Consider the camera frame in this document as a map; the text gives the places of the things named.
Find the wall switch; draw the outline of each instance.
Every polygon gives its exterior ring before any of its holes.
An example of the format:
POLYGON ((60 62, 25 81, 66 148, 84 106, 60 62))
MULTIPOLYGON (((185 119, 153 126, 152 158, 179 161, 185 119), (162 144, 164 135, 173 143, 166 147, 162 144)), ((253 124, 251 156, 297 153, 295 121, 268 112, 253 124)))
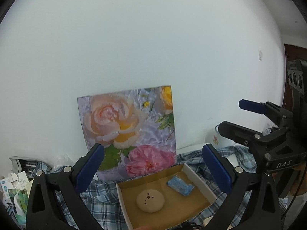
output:
POLYGON ((262 52, 260 51, 260 49, 258 50, 258 56, 259 56, 259 60, 262 60, 262 52))

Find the round beige object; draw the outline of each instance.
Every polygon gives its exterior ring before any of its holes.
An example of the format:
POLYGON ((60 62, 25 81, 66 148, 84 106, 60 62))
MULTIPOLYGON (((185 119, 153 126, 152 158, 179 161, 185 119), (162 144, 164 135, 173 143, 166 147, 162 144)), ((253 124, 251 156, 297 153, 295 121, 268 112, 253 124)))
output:
POLYGON ((161 208, 163 208, 164 203, 164 196, 158 190, 143 190, 136 197, 136 204, 138 205, 140 210, 147 213, 159 211, 161 208))

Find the black wire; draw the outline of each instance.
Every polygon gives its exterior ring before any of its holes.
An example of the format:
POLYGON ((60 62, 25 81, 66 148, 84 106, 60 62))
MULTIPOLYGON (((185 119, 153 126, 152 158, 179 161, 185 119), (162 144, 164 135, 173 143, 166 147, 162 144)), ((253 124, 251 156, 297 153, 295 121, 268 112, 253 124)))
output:
POLYGON ((296 198, 296 196, 297 196, 297 194, 298 194, 298 191, 300 190, 300 187, 301 187, 302 184, 303 184, 303 181, 304 181, 304 178, 305 178, 305 175, 306 175, 306 171, 307 171, 307 162, 306 162, 306 164, 305 164, 305 169, 304 169, 304 173, 303 173, 302 179, 300 180, 300 184, 299 184, 298 187, 297 187, 297 190, 296 190, 296 192, 295 192, 295 194, 294 194, 294 196, 293 196, 292 201, 290 202, 289 207, 287 208, 287 210, 286 210, 286 211, 284 212, 284 214, 282 215, 282 218, 287 214, 287 212, 289 211, 290 207, 292 206, 292 204, 293 204, 293 202, 294 202, 294 200, 295 200, 295 198, 296 198))

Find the blue packet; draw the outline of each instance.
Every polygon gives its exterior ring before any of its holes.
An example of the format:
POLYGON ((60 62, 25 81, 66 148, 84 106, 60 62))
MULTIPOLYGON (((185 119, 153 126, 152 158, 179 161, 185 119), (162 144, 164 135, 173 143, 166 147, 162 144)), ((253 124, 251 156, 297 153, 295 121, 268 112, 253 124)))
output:
POLYGON ((179 178, 178 176, 174 176, 166 183, 169 187, 173 190, 177 191, 178 193, 187 196, 191 193, 194 186, 192 184, 187 185, 184 180, 179 178))

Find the blue rubber pad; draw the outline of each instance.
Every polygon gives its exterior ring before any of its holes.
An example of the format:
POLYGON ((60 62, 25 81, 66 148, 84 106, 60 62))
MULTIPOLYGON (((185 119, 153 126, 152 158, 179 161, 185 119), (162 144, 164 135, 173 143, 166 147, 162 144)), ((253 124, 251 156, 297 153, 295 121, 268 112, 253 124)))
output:
POLYGON ((208 145, 203 147, 202 156, 219 189, 224 193, 231 193, 231 177, 208 145))
POLYGON ((257 103, 249 100, 242 99, 239 102, 239 107, 242 110, 258 113, 258 114, 265 114, 266 113, 266 107, 262 103, 257 103))
POLYGON ((88 185, 91 183, 95 173, 97 172, 101 162, 103 161, 103 158, 104 147, 100 144, 76 176, 76 193, 79 194, 87 190, 88 185))

